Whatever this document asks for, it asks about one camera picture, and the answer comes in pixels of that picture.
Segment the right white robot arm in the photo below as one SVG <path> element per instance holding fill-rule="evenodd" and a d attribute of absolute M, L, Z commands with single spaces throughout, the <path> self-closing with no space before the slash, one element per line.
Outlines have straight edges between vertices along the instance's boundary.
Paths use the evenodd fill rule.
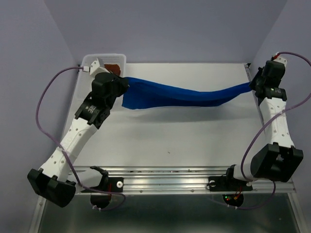
<path fill-rule="evenodd" d="M 294 146 L 284 113 L 286 91 L 279 87 L 286 64 L 283 57 L 268 60 L 264 67 L 258 69 L 249 85 L 258 99 L 266 145 L 249 163 L 232 165 L 227 169 L 224 185 L 228 189 L 235 189 L 241 182 L 259 179 L 285 183 L 303 160 L 303 151 Z"/>

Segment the blue towel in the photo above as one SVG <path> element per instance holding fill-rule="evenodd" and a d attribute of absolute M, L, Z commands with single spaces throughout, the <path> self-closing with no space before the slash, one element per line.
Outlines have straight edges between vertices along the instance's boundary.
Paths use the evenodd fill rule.
<path fill-rule="evenodd" d="M 216 107 L 251 91 L 249 83 L 226 89 L 200 92 L 128 77 L 129 87 L 123 94 L 122 107 L 136 110 L 156 107 Z"/>

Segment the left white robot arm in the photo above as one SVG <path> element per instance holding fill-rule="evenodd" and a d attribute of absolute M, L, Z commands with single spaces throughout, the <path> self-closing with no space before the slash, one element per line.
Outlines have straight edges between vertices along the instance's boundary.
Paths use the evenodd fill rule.
<path fill-rule="evenodd" d="M 73 167 L 74 161 L 97 132 L 102 123 L 110 115 L 116 98 L 128 89 L 128 81 L 110 72 L 101 72 L 94 76 L 91 92 L 75 113 L 75 117 L 61 142 L 50 158 L 39 168 L 31 169 L 27 179 L 34 192 L 59 207 L 67 206 L 75 194 L 82 191 L 103 194 L 108 198 L 105 206 L 93 205 L 99 211 L 112 210 L 113 198 L 126 196 L 122 187 L 109 181 L 108 171 L 91 166 L 82 175 L 78 175 Z"/>

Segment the brown towel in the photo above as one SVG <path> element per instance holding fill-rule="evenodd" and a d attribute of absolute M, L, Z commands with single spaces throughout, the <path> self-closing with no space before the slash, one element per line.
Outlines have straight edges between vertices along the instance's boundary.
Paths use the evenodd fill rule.
<path fill-rule="evenodd" d="M 118 64 L 105 64 L 104 68 L 117 76 L 121 75 L 121 68 Z"/>

